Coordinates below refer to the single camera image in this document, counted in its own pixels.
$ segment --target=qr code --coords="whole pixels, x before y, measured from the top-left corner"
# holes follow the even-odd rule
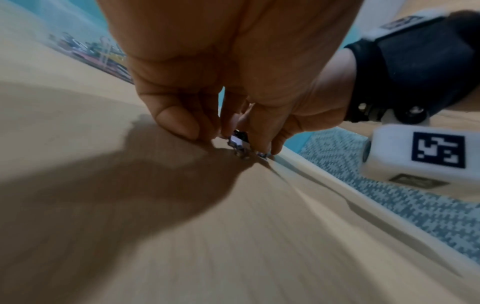
[[[414,132],[411,159],[428,164],[465,169],[465,137]]]

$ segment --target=white device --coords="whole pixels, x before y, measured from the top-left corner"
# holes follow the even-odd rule
[[[383,125],[365,144],[360,174],[480,202],[480,133],[422,125]]]

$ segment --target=blue patterned carpet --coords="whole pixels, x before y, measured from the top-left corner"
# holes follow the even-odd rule
[[[300,155],[480,263],[480,204],[372,181],[359,175],[366,137],[333,128],[315,132]]]

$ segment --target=hand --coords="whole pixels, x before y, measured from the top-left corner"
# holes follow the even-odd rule
[[[328,126],[343,119],[345,104],[312,94],[321,90],[319,73],[361,0],[98,2],[127,54],[139,96],[173,133],[201,140],[220,131],[229,136],[247,97],[253,106],[241,124],[261,152],[316,119]]]

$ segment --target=small toy piece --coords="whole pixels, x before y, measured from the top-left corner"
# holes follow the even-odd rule
[[[260,158],[267,158],[265,153],[254,152],[250,149],[249,136],[246,132],[235,130],[233,135],[228,138],[228,145],[234,149],[235,155],[241,159],[249,159],[250,152],[256,154]]]

